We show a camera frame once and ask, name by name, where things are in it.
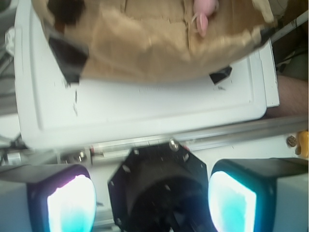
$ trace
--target led light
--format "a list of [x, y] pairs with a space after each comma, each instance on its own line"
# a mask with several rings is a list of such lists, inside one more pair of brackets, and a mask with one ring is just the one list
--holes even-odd
[[47, 197], [51, 232], [89, 232], [96, 212], [96, 192], [92, 181], [84, 175]]
[[256, 193], [227, 173], [219, 171], [212, 174], [208, 202], [218, 231], [253, 232]]

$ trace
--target cable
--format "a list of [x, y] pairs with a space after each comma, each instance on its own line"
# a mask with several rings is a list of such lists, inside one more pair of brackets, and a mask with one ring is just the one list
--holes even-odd
[[13, 92], [13, 93], [3, 93], [3, 94], [0, 94], [0, 98], [6, 98], [6, 97], [14, 96], [14, 95], [15, 95], [15, 92]]
[[292, 55], [292, 56], [290, 56], [290, 57], [288, 57], [288, 58], [285, 58], [285, 59], [284, 59], [283, 61], [281, 61], [280, 63], [285, 62], [285, 61], [287, 61], [287, 60], [290, 60], [290, 59], [292, 59], [292, 58], [295, 58], [295, 57], [297, 57], [297, 56], [299, 56], [299, 55], [305, 54], [305, 53], [307, 53], [307, 52], [308, 52], [308, 50], [302, 51], [302, 52], [299, 52], [299, 53], [296, 53], [296, 54], [294, 54], [294, 55]]
[[4, 155], [1, 156], [1, 159], [0, 159], [0, 166], [2, 165], [2, 162], [4, 161]]
[[17, 150], [28, 149], [25, 143], [23, 142], [21, 133], [11, 142], [10, 149], [17, 149]]
[[14, 57], [8, 52], [4, 53], [4, 55], [0, 58], [0, 75], [10, 66], [13, 62]]
[[285, 9], [286, 9], [286, 7], [283, 7], [283, 6], [281, 5], [281, 3], [280, 3], [279, 0], [277, 0], [277, 3], [278, 3], [278, 5], [282, 8], [282, 10], [285, 10]]
[[0, 46], [0, 51], [6, 49], [6, 43]]
[[[13, 74], [6, 74], [6, 75], [0, 75], [0, 81], [4, 79], [15, 79], [15, 75]], [[0, 98], [6, 98], [15, 95], [15, 92], [11, 93], [0, 93]]]
[[5, 75], [0, 75], [0, 80], [1, 79], [15, 79], [15, 75], [14, 74], [5, 74]]
[[0, 140], [6, 143], [11, 143], [12, 139], [0, 135]]

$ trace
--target screw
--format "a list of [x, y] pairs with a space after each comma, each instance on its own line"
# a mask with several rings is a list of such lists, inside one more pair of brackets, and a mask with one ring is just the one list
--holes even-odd
[[172, 151], [178, 151], [179, 150], [179, 144], [175, 140], [171, 139], [169, 141], [169, 147]]
[[124, 170], [126, 173], [130, 173], [130, 172], [131, 172], [130, 168], [129, 168], [128, 166], [126, 166], [126, 165], [122, 165], [122, 168], [123, 168], [123, 170]]
[[170, 188], [168, 185], [164, 185], [164, 187], [166, 188], [166, 190], [170, 191]]
[[286, 139], [286, 143], [290, 147], [295, 147], [297, 145], [297, 139], [291, 135]]
[[79, 154], [75, 157], [75, 160], [82, 163], [85, 162], [87, 159], [87, 156], [84, 151], [80, 151]]

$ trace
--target white tray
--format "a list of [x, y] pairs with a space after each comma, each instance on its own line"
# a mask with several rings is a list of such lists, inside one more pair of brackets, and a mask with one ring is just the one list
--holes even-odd
[[260, 118], [266, 110], [259, 51], [214, 85], [82, 80], [66, 87], [29, 0], [15, 19], [16, 98], [23, 140], [52, 148], [196, 130]]

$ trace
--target pink object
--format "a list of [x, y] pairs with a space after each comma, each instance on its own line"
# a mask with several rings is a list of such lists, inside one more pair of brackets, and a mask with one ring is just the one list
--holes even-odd
[[205, 37], [208, 28], [208, 17], [219, 8], [218, 0], [194, 0], [194, 18], [197, 19], [197, 30]]

